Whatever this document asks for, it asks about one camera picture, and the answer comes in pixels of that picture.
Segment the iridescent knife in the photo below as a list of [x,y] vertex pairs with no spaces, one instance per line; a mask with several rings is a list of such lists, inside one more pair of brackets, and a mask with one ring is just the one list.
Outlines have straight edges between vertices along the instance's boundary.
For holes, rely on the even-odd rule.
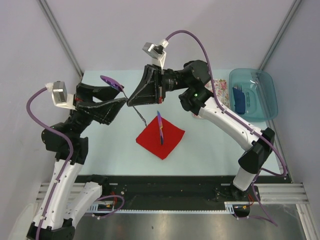
[[159,136],[160,136],[160,144],[164,144],[164,134],[163,134],[163,122],[162,116],[159,111],[157,111],[157,121],[158,121],[158,128],[159,128]]

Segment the red paper napkin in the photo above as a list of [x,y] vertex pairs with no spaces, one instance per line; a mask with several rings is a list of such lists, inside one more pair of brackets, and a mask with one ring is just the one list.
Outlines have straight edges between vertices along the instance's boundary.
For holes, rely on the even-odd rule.
[[164,160],[182,140],[185,131],[162,118],[164,141],[161,144],[160,128],[156,116],[138,135],[136,142],[144,149]]

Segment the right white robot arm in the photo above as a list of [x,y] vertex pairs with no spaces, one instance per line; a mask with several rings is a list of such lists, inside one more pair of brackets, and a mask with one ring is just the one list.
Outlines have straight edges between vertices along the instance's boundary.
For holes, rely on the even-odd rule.
[[137,88],[128,99],[127,105],[161,104],[167,92],[183,89],[178,96],[182,108],[210,121],[232,137],[244,150],[239,158],[239,170],[234,177],[227,197],[242,201],[249,194],[249,187],[272,153],[275,132],[251,126],[215,98],[205,87],[211,80],[208,64],[192,60],[182,70],[161,69],[147,64]]

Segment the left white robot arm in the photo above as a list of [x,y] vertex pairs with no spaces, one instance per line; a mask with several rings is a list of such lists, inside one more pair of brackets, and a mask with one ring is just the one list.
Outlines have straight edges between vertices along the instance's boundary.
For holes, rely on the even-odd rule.
[[29,240],[71,240],[80,219],[97,201],[110,200],[111,214],[125,204],[122,195],[112,192],[107,176],[90,175],[77,197],[69,202],[74,183],[85,164],[89,139],[83,131],[92,123],[109,125],[126,103],[118,98],[121,86],[92,86],[79,83],[75,93],[67,93],[62,81],[50,82],[39,90],[50,92],[55,106],[69,110],[66,121],[44,124],[41,140],[55,153],[54,171],[42,204],[26,237]]

